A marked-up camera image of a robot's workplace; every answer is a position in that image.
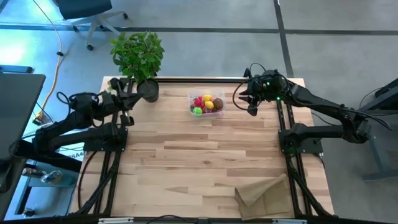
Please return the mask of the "grey metal desk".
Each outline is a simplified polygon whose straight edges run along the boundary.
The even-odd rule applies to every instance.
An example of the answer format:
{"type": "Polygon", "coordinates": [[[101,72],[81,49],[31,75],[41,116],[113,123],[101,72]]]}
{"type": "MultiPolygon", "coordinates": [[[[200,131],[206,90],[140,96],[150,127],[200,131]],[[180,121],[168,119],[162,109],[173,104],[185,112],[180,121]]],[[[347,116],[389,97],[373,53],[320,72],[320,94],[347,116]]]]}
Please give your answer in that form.
{"type": "MultiPolygon", "coordinates": [[[[366,94],[358,109],[375,116],[398,115],[398,78],[366,94]]],[[[375,133],[372,129],[369,135],[369,145],[378,171],[365,175],[363,177],[365,182],[398,177],[398,169],[391,167],[387,150],[376,145],[377,137],[375,133]]]]}

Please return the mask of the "dark office chair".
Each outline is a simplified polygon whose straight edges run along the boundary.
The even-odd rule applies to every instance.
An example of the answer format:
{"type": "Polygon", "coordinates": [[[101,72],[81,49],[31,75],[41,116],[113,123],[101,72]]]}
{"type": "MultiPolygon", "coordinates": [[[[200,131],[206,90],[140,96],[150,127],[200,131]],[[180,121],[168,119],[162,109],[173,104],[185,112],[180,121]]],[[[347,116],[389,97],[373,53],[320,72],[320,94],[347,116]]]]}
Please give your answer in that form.
{"type": "Polygon", "coordinates": [[[108,19],[111,17],[122,16],[125,20],[129,19],[125,11],[109,12],[113,8],[111,0],[52,0],[59,8],[59,11],[65,21],[71,22],[72,29],[79,32],[78,25],[90,24],[88,37],[86,39],[86,48],[92,51],[94,47],[91,45],[92,36],[97,27],[101,30],[109,29],[116,35],[120,35],[108,19]]]}

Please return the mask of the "beige cloth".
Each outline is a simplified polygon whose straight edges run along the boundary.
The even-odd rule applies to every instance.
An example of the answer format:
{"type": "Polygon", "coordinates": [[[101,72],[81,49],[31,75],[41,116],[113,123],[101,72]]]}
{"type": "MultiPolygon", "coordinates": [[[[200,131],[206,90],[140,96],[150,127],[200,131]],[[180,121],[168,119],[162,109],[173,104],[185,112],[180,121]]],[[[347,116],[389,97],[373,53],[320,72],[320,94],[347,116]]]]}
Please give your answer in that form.
{"type": "Polygon", "coordinates": [[[238,203],[242,220],[294,216],[289,179],[286,174],[274,179],[237,185],[234,198],[238,203]]]}

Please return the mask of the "clear plastic tupperware container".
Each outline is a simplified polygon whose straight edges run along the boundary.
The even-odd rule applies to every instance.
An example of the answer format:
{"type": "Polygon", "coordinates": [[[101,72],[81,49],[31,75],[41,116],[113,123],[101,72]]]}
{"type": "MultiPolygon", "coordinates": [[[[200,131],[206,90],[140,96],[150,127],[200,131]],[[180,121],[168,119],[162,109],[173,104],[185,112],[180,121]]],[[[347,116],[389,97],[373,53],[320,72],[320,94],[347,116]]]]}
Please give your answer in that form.
{"type": "MultiPolygon", "coordinates": [[[[202,100],[202,107],[205,106],[205,101],[202,100]]],[[[211,88],[211,89],[195,89],[195,90],[190,90],[188,92],[188,109],[190,114],[194,118],[215,118],[215,117],[220,117],[223,116],[224,112],[226,111],[226,97],[225,93],[222,89],[220,88],[211,88]],[[193,114],[192,110],[194,109],[194,101],[199,98],[202,100],[203,95],[211,95],[212,99],[211,101],[213,102],[214,99],[216,98],[221,98],[224,103],[224,107],[222,110],[217,111],[216,109],[209,110],[207,109],[207,113],[205,114],[193,114]]]]}

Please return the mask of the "clear plastic bottle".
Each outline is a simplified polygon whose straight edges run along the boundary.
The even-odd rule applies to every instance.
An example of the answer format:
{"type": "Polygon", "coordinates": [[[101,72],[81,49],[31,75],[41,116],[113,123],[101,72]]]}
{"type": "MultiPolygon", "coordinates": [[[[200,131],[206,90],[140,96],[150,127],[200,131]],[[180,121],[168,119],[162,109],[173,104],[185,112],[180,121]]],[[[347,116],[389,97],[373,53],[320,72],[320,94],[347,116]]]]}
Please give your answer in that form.
{"type": "Polygon", "coordinates": [[[59,184],[62,181],[62,172],[60,170],[51,171],[40,178],[42,183],[59,184]]]}

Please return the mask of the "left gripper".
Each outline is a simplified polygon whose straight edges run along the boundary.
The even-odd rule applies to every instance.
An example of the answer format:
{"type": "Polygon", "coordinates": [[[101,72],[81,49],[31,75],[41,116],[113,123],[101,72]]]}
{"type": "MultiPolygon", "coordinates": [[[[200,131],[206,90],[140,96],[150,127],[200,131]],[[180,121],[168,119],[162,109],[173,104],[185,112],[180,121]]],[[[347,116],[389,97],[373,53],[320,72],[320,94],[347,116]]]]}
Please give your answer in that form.
{"type": "Polygon", "coordinates": [[[125,91],[128,81],[125,78],[112,78],[109,84],[114,93],[102,91],[99,96],[99,120],[113,114],[120,115],[120,126],[133,126],[134,118],[129,114],[135,104],[142,98],[142,93],[132,93],[125,91]]]}

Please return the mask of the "green potted plant black pot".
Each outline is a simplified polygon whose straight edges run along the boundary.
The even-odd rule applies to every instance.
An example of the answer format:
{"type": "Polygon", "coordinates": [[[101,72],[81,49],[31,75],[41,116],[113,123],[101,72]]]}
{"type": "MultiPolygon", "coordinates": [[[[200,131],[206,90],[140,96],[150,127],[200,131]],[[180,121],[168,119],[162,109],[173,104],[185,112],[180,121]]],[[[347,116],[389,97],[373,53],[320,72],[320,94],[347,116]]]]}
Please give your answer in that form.
{"type": "Polygon", "coordinates": [[[161,71],[165,49],[155,32],[121,33],[110,41],[110,54],[119,72],[136,83],[136,90],[144,100],[154,103],[159,98],[160,87],[155,80],[161,71]]]}

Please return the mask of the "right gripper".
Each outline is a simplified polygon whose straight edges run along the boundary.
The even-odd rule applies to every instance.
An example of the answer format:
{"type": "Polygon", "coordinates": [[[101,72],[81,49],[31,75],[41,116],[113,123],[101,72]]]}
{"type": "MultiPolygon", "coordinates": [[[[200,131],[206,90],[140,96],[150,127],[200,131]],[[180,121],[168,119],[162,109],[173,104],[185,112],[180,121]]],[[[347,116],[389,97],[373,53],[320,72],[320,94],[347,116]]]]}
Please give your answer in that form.
{"type": "Polygon", "coordinates": [[[248,113],[256,116],[263,101],[281,99],[280,95],[286,88],[286,80],[278,70],[266,70],[248,82],[248,88],[239,93],[239,99],[247,102],[248,113]]]}

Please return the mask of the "brown bottle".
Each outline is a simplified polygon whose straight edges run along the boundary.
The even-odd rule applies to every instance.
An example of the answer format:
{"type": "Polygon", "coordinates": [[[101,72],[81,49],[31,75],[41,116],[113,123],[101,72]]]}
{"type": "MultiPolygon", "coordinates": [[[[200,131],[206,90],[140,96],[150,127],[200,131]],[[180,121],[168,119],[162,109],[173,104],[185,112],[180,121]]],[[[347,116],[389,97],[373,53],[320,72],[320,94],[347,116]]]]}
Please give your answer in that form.
{"type": "Polygon", "coordinates": [[[26,177],[41,178],[44,173],[42,171],[26,167],[23,169],[22,175],[26,177]]]}

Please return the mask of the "black metal table frame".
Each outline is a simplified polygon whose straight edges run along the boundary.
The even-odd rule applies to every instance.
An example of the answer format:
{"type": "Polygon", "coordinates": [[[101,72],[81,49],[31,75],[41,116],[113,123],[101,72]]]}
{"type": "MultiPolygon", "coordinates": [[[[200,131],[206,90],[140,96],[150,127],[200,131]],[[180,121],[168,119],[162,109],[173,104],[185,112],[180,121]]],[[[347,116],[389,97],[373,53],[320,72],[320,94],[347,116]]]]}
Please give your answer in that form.
{"type": "Polygon", "coordinates": [[[258,114],[233,100],[243,90],[240,78],[167,78],[158,80],[159,99],[141,100],[132,111],[121,154],[111,207],[114,217],[240,219],[234,198],[237,185],[274,179],[286,173],[279,147],[275,103],[262,103],[258,114]],[[222,90],[221,116],[190,114],[188,93],[222,90]]]}

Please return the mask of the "white bracket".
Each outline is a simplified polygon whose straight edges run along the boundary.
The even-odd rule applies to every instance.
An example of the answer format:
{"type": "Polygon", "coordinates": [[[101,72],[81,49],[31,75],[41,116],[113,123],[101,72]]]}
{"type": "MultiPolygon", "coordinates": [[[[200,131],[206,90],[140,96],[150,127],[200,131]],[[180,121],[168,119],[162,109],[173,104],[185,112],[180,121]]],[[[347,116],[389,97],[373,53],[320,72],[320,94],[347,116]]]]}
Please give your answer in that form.
{"type": "Polygon", "coordinates": [[[133,217],[100,218],[98,224],[133,224],[133,217]]]}
{"type": "Polygon", "coordinates": [[[308,224],[308,222],[298,219],[273,219],[272,224],[308,224]]]}

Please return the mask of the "dark grey desk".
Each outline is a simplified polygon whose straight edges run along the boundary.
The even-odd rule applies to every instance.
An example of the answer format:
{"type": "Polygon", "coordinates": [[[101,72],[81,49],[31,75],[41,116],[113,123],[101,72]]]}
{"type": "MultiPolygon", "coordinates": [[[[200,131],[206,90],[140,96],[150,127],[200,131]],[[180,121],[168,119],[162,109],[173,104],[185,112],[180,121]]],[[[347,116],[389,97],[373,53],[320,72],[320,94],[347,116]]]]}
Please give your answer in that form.
{"type": "Polygon", "coordinates": [[[0,222],[4,220],[26,159],[10,150],[20,140],[38,100],[43,74],[0,74],[0,222]]]}

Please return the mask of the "white paper sheet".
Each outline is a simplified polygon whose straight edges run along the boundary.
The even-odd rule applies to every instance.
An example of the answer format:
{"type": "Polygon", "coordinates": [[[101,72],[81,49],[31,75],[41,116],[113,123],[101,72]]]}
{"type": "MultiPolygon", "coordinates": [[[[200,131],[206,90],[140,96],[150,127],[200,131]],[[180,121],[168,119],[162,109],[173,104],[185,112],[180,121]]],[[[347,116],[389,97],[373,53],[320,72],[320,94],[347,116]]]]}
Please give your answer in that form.
{"type": "Polygon", "coordinates": [[[86,153],[83,150],[70,150],[70,151],[65,151],[65,155],[72,159],[76,159],[82,162],[86,153]]]}

